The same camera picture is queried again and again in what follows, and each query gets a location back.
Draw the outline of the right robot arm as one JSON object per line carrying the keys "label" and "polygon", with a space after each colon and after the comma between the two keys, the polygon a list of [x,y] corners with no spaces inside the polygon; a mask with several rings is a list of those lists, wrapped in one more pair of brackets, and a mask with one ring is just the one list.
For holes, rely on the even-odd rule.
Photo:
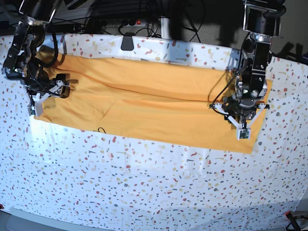
{"label": "right robot arm", "polygon": [[51,23],[54,14],[61,5],[59,0],[23,0],[17,7],[18,13],[12,13],[7,6],[12,1],[0,2],[4,12],[10,18],[18,19],[12,45],[8,50],[2,66],[2,73],[8,80],[20,81],[26,88],[29,97],[67,98],[70,94],[69,83],[64,74],[50,79],[45,72],[52,67],[58,58],[56,34],[52,32],[54,55],[46,63],[36,57],[37,47],[45,40],[46,27]]}

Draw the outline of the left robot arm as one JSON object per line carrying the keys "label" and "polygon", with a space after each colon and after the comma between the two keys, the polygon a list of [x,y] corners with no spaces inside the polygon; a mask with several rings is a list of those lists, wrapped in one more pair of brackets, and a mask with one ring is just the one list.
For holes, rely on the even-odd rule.
{"label": "left robot arm", "polygon": [[220,92],[210,108],[223,115],[236,128],[239,139],[248,139],[251,126],[264,109],[268,91],[266,68],[271,62],[272,39],[280,33],[281,17],[286,13],[283,0],[245,0],[243,40],[237,68],[224,90],[234,84],[234,93],[223,97]]}

